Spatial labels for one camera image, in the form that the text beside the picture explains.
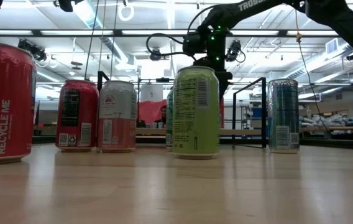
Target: person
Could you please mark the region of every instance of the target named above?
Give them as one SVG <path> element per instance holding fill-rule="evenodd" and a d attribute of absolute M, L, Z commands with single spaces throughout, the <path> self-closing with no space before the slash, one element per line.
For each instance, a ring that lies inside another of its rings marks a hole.
<path fill-rule="evenodd" d="M 154 122 L 157 123 L 157 127 L 158 127 L 158 124 L 159 124 L 160 122 L 162 122 L 162 123 L 163 123 L 163 127 L 164 127 L 164 125 L 165 125 L 166 122 L 167 122 L 167 106 L 166 106 L 166 105 L 162 106 L 162 107 L 160 108 L 160 111 L 162 112 L 162 118 L 161 118 L 161 119 L 158 119 L 158 120 L 156 120 L 156 121 L 154 121 Z"/>

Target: table surface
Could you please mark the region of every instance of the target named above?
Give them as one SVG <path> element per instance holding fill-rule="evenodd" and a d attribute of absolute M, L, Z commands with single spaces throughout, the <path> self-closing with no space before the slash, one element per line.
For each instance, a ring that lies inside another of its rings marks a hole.
<path fill-rule="evenodd" d="M 0 165 L 0 223 L 353 224 L 353 150 L 222 146 L 217 159 L 192 161 L 150 147 L 99 154 L 38 145 Z"/>

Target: aluminum can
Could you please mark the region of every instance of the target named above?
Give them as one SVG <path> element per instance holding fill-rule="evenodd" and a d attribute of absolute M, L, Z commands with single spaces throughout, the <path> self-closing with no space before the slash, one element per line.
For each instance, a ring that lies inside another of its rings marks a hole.
<path fill-rule="evenodd" d="M 167 127 L 165 133 L 165 146 L 172 149 L 172 114 L 173 114 L 173 87 L 167 95 Z"/>
<path fill-rule="evenodd" d="M 269 82 L 268 124 L 271 152 L 297 153 L 300 150 L 297 81 L 284 78 Z"/>
<path fill-rule="evenodd" d="M 124 81 L 107 81 L 99 99 L 98 149 L 131 152 L 135 149 L 137 93 Z"/>
<path fill-rule="evenodd" d="M 98 98 L 93 82 L 65 82 L 60 90 L 56 140 L 63 152 L 88 152 L 95 147 Z"/>
<path fill-rule="evenodd" d="M 0 44 L 0 163 L 30 154 L 36 76 L 28 52 Z"/>
<path fill-rule="evenodd" d="M 173 86 L 172 152 L 185 159 L 215 157 L 219 128 L 219 82 L 214 70 L 182 68 Z"/>

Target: red object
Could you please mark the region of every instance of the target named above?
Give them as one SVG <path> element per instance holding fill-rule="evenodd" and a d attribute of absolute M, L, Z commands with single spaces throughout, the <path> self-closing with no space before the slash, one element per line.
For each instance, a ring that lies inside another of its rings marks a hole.
<path fill-rule="evenodd" d="M 99 100 L 98 148 L 102 151 L 135 149 L 137 93 L 129 82 L 108 81 Z"/>
<path fill-rule="evenodd" d="M 221 114 L 221 128 L 225 128 L 225 106 L 224 98 L 222 97 L 221 103 L 219 105 L 219 113 Z"/>
<path fill-rule="evenodd" d="M 67 80 L 60 91 L 56 146 L 60 149 L 95 147 L 99 91 L 95 84 Z"/>
<path fill-rule="evenodd" d="M 146 124 L 152 124 L 154 121 L 162 118 L 161 108 L 167 105 L 167 100 L 158 102 L 143 101 L 139 103 L 139 118 Z"/>
<path fill-rule="evenodd" d="M 27 52 L 0 44 L 0 159 L 30 154 L 36 74 Z"/>

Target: white and pink can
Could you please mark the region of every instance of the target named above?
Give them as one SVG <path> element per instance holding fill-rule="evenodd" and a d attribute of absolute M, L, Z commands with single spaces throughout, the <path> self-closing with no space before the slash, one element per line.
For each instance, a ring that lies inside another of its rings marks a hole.
<path fill-rule="evenodd" d="M 97 148 L 102 152 L 135 149 L 137 93 L 124 81 L 107 81 L 99 97 Z"/>

